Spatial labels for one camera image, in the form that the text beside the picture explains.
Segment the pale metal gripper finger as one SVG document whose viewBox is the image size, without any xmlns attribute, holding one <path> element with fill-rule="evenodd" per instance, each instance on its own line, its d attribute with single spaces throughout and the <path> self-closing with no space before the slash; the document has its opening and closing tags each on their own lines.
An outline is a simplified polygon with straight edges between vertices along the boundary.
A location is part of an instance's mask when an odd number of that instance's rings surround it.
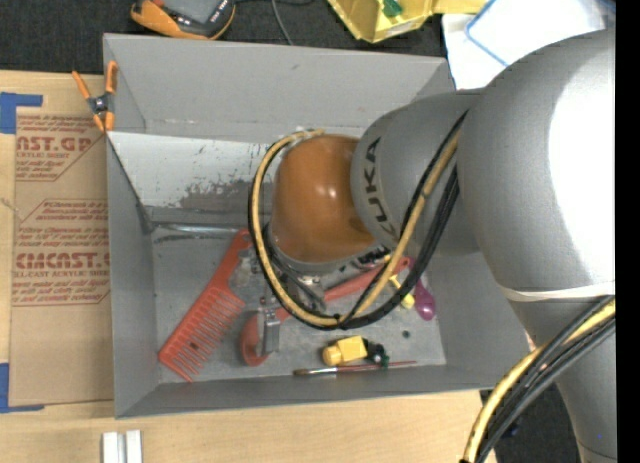
<svg viewBox="0 0 640 463">
<path fill-rule="evenodd" d="M 238 264 L 233 274 L 234 287 L 246 287 L 253 276 L 254 250 L 245 249 L 238 253 Z"/>
<path fill-rule="evenodd" d="M 280 346 L 281 321 L 275 309 L 266 309 L 263 312 L 261 352 L 269 355 L 277 352 Z"/>
</svg>

